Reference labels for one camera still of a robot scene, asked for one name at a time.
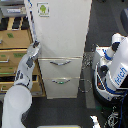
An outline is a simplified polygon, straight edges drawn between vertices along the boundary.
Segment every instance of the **white panel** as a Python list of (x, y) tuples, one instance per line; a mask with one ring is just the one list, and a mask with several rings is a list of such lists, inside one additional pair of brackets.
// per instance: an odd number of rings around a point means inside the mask
[[(42, 44), (40, 58), (83, 56), (92, 0), (30, 1), (37, 38)], [(49, 17), (39, 16), (38, 2), (48, 2)]]
[(79, 79), (70, 79), (70, 81), (64, 84), (58, 84), (52, 81), (53, 79), (51, 80), (44, 79), (44, 86), (45, 86), (47, 99), (77, 97)]
[(39, 65), (43, 79), (62, 78), (62, 77), (80, 77), (82, 58), (80, 59), (39, 59)]

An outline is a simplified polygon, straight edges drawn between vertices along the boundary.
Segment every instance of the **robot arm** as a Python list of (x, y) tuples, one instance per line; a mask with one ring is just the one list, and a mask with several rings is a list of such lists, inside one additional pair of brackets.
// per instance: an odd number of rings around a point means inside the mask
[(113, 56), (118, 49), (120, 42), (124, 39), (124, 36), (116, 33), (112, 36), (112, 45), (108, 47), (107, 50), (104, 51), (104, 56), (100, 59), (100, 67), (101, 70), (109, 69)]
[(14, 85), (4, 97), (2, 128), (25, 128), (21, 118), (32, 104), (32, 72), (39, 50), (40, 44), (31, 44), (19, 63)]

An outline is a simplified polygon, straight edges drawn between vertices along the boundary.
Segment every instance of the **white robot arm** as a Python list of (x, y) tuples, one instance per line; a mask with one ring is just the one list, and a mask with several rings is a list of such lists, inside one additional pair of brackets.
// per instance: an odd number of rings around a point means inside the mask
[(40, 50), (40, 44), (35, 45), (31, 44), (21, 59), (14, 85), (4, 97), (2, 128), (25, 128), (21, 118), (32, 104), (32, 72)]

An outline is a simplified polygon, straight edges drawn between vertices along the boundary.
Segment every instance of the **robot body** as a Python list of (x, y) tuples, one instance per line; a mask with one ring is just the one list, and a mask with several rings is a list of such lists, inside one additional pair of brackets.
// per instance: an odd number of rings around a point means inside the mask
[(92, 65), (94, 93), (105, 103), (118, 103), (127, 89), (127, 55), (128, 38), (120, 34), (113, 35), (112, 46), (96, 48)]

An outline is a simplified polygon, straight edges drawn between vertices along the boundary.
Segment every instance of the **white drawer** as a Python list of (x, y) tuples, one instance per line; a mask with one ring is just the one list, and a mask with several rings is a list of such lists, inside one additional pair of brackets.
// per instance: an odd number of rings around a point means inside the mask
[(79, 77), (82, 58), (74, 59), (39, 59), (42, 78)]
[(77, 98), (79, 78), (76, 79), (44, 79), (47, 99)]

